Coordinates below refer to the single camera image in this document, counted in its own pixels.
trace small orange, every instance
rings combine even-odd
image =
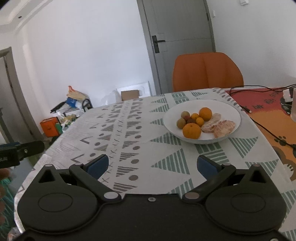
[[[202,125],[205,123],[205,121],[203,120],[203,118],[199,117],[196,119],[195,123],[197,125],[199,125],[200,127],[202,127]]]
[[[190,123],[184,126],[183,135],[186,138],[198,139],[202,133],[201,128],[194,123]]]
[[[193,119],[194,121],[196,121],[197,118],[199,118],[199,114],[197,114],[197,113],[193,113],[193,114],[191,115],[191,119]]]
[[[200,109],[200,117],[203,118],[204,121],[209,121],[212,118],[212,115],[212,111],[209,108],[204,107]]]

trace patterned tablecloth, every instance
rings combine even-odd
[[[189,100],[215,99],[238,109],[240,128],[215,144],[195,145],[168,132],[163,115],[171,107]],[[125,193],[161,194],[190,191],[205,181],[196,160],[203,154],[219,164],[231,163],[248,169],[259,163],[271,177],[287,204],[280,231],[296,240],[296,190],[278,155],[264,135],[224,90],[203,89],[130,100],[86,112],[41,157],[15,197],[15,220],[23,230],[17,204],[43,165],[58,169],[87,163],[101,154],[109,156],[109,168],[99,179]]]

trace orange box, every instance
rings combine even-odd
[[[59,136],[59,133],[55,128],[56,123],[59,123],[57,117],[48,118],[40,122],[40,125],[47,137]]]

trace door handle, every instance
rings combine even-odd
[[[153,41],[154,51],[155,51],[155,53],[159,53],[158,43],[165,42],[165,40],[157,40],[156,35],[153,35],[153,36],[152,36],[152,41]]]

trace table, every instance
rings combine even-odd
[[[241,114],[240,128],[230,138],[210,145],[187,143],[170,134],[163,125],[164,113],[179,103],[196,99],[215,99],[232,105]],[[19,189],[15,197],[19,229],[23,227],[17,204],[43,165],[68,168],[77,162],[88,163],[103,153],[109,156],[110,165],[99,181],[122,195],[183,195],[205,181],[196,167],[200,154],[239,169],[259,163],[287,203],[287,216],[280,231],[296,240],[296,190],[284,165],[249,116],[219,88],[163,94],[87,111],[46,151]]]
[[[249,90],[266,91],[268,89]],[[250,117],[283,140],[283,143],[280,143],[266,130],[258,126],[278,154],[296,188],[296,149],[292,149],[285,144],[288,142],[296,147],[296,123],[290,117],[292,105],[285,102],[283,92],[258,93],[244,91],[232,94],[232,96],[237,103],[252,111],[249,114]]]

